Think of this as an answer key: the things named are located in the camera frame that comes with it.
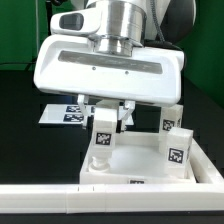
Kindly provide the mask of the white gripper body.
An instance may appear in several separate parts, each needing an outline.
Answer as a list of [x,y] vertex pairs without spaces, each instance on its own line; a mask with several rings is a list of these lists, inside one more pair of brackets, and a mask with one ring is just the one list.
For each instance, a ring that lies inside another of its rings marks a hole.
[[183,65],[177,50],[135,47],[122,57],[94,52],[84,37],[52,35],[40,48],[34,83],[46,93],[169,106],[180,100]]

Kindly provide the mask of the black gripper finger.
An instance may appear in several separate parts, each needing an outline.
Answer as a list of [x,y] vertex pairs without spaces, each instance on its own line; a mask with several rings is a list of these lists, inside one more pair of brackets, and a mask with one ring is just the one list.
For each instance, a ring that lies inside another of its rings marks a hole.
[[126,100],[121,113],[121,131],[125,131],[127,126],[134,124],[132,113],[135,110],[135,102]]
[[83,124],[82,124],[83,129],[87,128],[88,117],[90,116],[90,112],[87,110],[88,102],[89,102],[89,97],[87,95],[83,95],[83,94],[78,95],[77,103],[81,110],[82,115],[84,116]]

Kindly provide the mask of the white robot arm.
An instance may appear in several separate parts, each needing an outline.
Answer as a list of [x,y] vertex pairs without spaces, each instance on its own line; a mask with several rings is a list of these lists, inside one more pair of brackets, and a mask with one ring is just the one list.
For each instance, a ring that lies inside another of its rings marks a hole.
[[172,106],[180,100],[186,36],[195,0],[88,0],[82,10],[53,15],[38,54],[34,83],[46,93]]

